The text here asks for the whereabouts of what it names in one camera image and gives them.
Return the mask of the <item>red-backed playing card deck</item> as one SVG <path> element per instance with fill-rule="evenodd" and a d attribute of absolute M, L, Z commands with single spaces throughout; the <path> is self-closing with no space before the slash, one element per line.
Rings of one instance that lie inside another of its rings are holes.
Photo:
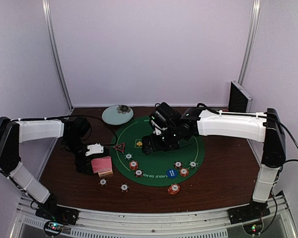
<path fill-rule="evenodd" d="M 112 170 L 112 160 L 110 156 L 91 160 L 92 171 L 96 173 L 104 173 Z"/>

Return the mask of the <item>green chips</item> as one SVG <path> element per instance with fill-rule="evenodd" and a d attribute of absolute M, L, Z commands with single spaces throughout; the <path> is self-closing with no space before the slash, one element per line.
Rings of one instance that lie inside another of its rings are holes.
<path fill-rule="evenodd" d="M 189 162 L 189 167 L 190 168 L 196 169 L 198 166 L 199 166 L 199 163 L 196 162 L 196 161 L 190 161 Z"/>
<path fill-rule="evenodd" d="M 127 153 L 127 154 L 124 155 L 124 158 L 125 158 L 126 160 L 132 160 L 132 159 L 133 159 L 133 154 L 131 154 L 131 153 Z"/>

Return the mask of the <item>red chips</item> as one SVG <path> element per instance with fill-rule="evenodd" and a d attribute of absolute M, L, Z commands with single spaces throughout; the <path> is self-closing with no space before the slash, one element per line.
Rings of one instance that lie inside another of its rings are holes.
<path fill-rule="evenodd" d="M 187 168 L 181 168 L 179 170 L 179 174 L 182 176 L 182 177 L 187 177 L 189 175 L 189 170 Z"/>
<path fill-rule="evenodd" d="M 137 161 L 132 160 L 132 161 L 129 162 L 129 167 L 133 171 L 137 170 L 138 167 L 139 167 L 139 163 Z"/>

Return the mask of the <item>black triangular dealer button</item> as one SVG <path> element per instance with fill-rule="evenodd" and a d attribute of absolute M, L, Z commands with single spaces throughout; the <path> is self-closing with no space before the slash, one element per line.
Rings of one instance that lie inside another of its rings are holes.
<path fill-rule="evenodd" d="M 125 152 L 125 146 L 126 146 L 126 144 L 125 144 L 125 142 L 123 142 L 123 143 L 120 143 L 120 144 L 117 144 L 117 145 L 113 146 L 113 149 L 115 149 L 116 151 L 119 151 L 121 153 L 124 153 Z"/>

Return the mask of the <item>brown chips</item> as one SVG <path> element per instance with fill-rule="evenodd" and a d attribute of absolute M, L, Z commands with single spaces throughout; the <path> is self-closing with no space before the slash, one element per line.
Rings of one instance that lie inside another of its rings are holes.
<path fill-rule="evenodd" d="M 135 170 L 135 176 L 136 176 L 137 178 L 142 177 L 143 174 L 144 174 L 144 171 L 143 171 L 143 170 L 141 170 L 141 169 L 137 169 L 137 170 Z"/>
<path fill-rule="evenodd" d="M 181 161 L 176 161 L 176 162 L 174 162 L 174 167 L 176 169 L 181 169 L 181 168 L 183 168 L 183 163 Z"/>

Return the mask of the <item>single brown chip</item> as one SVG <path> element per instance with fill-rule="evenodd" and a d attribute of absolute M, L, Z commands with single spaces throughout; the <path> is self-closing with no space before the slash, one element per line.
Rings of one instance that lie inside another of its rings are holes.
<path fill-rule="evenodd" d="M 101 186 L 106 186 L 106 185 L 107 185 L 107 179 L 105 179 L 105 178 L 100 179 L 100 180 L 99 180 L 99 184 L 100 184 Z"/>

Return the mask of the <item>blue small blind button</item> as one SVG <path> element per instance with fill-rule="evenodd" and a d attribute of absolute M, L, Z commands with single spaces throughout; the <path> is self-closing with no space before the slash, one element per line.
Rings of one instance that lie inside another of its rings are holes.
<path fill-rule="evenodd" d="M 169 170 L 166 171 L 166 176 L 167 176 L 168 178 L 170 178 L 170 179 L 174 179 L 174 178 L 176 178 L 177 175 L 178 175 L 178 172 L 177 172 L 177 170 L 175 170 L 175 169 L 169 169 Z"/>

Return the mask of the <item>brown poker chip stack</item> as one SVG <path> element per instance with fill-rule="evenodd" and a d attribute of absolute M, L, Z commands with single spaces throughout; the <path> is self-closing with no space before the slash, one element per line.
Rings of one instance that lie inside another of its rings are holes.
<path fill-rule="evenodd" d="M 128 184 L 126 184 L 126 183 L 123 183 L 123 184 L 121 184 L 120 185 L 120 191 L 121 192 L 128 192 L 129 191 L 129 186 L 128 186 Z"/>

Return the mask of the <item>red poker chip stack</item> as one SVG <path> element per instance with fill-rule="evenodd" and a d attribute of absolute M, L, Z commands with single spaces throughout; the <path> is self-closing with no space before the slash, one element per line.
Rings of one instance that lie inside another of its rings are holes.
<path fill-rule="evenodd" d="M 180 191 L 180 185 L 179 184 L 171 184 L 168 188 L 167 191 L 171 195 L 176 195 Z"/>

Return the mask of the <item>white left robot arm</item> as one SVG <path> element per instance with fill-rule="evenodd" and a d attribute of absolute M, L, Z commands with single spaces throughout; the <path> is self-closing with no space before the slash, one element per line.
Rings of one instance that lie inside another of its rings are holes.
<path fill-rule="evenodd" d="M 84 117 L 74 120 L 54 119 L 9 119 L 0 118 L 0 173 L 25 191 L 34 201 L 43 204 L 42 212 L 50 220 L 61 216 L 61 208 L 52 201 L 50 191 L 43 186 L 25 167 L 19 148 L 24 142 L 41 139 L 61 138 L 64 146 L 74 155 L 74 165 L 78 173 L 91 175 L 91 157 L 88 146 L 82 139 L 91 129 Z"/>

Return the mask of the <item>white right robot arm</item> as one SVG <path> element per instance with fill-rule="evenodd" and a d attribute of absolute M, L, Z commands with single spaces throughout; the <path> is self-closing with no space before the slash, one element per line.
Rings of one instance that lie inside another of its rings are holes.
<path fill-rule="evenodd" d="M 275 109 L 268 108 L 264 113 L 232 113 L 199 103 L 181 114 L 161 103 L 150 114 L 149 124 L 153 133 L 142 138 L 142 152 L 146 155 L 177 150 L 180 140 L 198 136 L 228 136 L 262 142 L 263 155 L 253 201 L 245 207 L 244 213 L 249 219 L 255 219 L 263 212 L 263 203 L 268 200 L 286 161 L 285 133 Z"/>

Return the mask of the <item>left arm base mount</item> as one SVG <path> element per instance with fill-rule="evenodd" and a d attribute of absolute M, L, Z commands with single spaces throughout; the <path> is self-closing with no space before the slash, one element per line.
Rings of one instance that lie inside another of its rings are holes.
<path fill-rule="evenodd" d="M 35 215 L 46 220 L 52 220 L 63 225 L 76 225 L 79 211 L 58 204 L 56 195 L 50 194 L 44 203 L 37 202 Z"/>

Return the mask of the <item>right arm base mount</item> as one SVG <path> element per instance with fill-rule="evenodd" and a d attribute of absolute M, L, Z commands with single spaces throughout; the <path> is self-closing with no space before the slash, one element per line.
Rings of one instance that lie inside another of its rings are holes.
<path fill-rule="evenodd" d="M 251 201 L 248 205 L 230 208 L 227 213 L 232 225 L 261 219 L 263 216 L 271 214 L 267 202 L 259 203 L 254 201 Z"/>

